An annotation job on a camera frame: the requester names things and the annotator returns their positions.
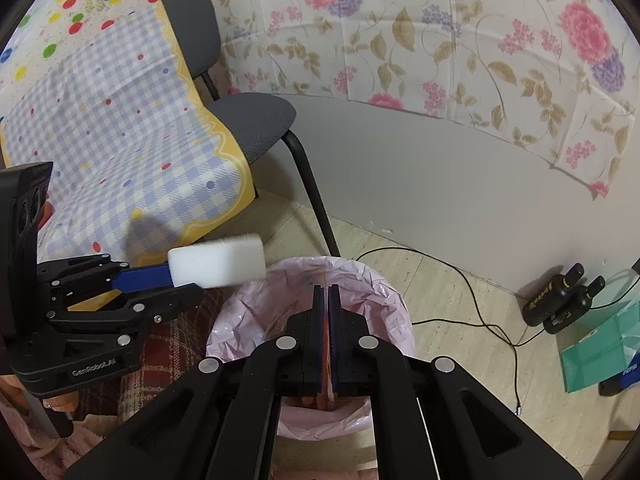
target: gray chair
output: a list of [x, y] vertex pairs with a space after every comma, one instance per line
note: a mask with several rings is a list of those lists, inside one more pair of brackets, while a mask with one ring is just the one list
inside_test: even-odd
[[288, 101], [270, 94], [245, 93], [220, 99], [208, 70], [220, 56], [220, 33], [211, 0], [163, 0], [175, 37], [194, 79], [201, 77], [214, 99], [209, 110], [233, 134], [249, 164], [282, 140], [300, 172], [322, 236], [331, 256], [340, 256], [334, 232], [318, 191], [302, 144], [290, 130], [296, 109]]

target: white block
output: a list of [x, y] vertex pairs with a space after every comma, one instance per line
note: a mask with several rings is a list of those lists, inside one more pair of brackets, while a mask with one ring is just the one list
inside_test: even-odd
[[196, 283], [213, 288], [266, 276], [264, 247], [258, 235], [178, 247], [169, 251], [168, 260], [174, 286]]

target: wall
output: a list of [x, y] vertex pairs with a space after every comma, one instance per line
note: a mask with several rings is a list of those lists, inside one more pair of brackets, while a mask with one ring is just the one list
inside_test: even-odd
[[[526, 296], [558, 266], [635, 278], [640, 140], [606, 199], [524, 150], [446, 120], [357, 102], [286, 96], [330, 215]], [[259, 187], [308, 203], [282, 142], [252, 166]]]

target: yellow dot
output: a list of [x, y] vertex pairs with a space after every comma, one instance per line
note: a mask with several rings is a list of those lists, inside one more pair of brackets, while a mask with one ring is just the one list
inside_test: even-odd
[[18, 70], [15, 71], [15, 80], [20, 81], [27, 73], [27, 67], [21, 66]]

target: bottle cap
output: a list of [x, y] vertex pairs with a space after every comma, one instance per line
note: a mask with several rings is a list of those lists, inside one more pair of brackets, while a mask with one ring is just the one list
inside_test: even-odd
[[595, 280], [593, 280], [589, 286], [587, 287], [587, 296], [589, 298], [594, 298], [596, 294], [598, 294], [606, 285], [604, 278], [602, 276], [598, 276]]
[[578, 280], [580, 280], [580, 278], [583, 277], [583, 276], [584, 276], [584, 267], [582, 266], [582, 264], [575, 264], [564, 275], [564, 279], [562, 280], [562, 284], [566, 288], [571, 288], [576, 283], [578, 283]]

